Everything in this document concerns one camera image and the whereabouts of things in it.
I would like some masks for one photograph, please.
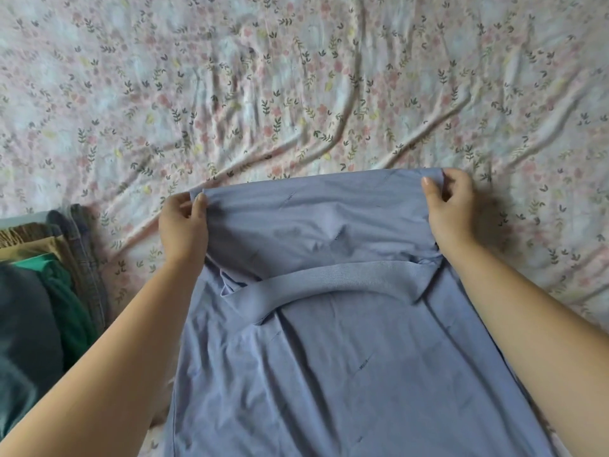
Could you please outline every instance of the green garment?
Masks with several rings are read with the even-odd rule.
[[[70,273],[52,253],[13,265],[35,271],[48,292],[62,341],[63,369],[67,372],[97,339],[91,317],[72,290]]]

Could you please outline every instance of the stack of clothes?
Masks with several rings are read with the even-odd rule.
[[[107,315],[80,205],[0,219],[0,439],[93,345]]]

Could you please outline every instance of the bed sheet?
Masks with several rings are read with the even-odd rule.
[[[0,215],[90,207],[115,315],[170,194],[456,166],[483,239],[609,327],[608,0],[1,3]]]

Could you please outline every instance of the hand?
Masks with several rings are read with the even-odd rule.
[[[448,261],[452,261],[464,247],[476,244],[473,225],[475,194],[466,172],[455,168],[443,171],[444,199],[440,188],[431,178],[423,178],[421,185],[429,208],[431,232],[440,252]]]
[[[206,209],[207,197],[203,193],[193,202],[188,192],[165,199],[158,229],[166,262],[186,263],[201,272],[209,240]]]

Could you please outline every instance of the teal garment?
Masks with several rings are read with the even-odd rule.
[[[0,440],[63,375],[49,295],[36,272],[0,261]]]
[[[70,273],[52,253],[13,263],[36,272],[49,294],[53,316],[63,348],[63,368],[67,372],[97,339],[91,316],[72,290]]]

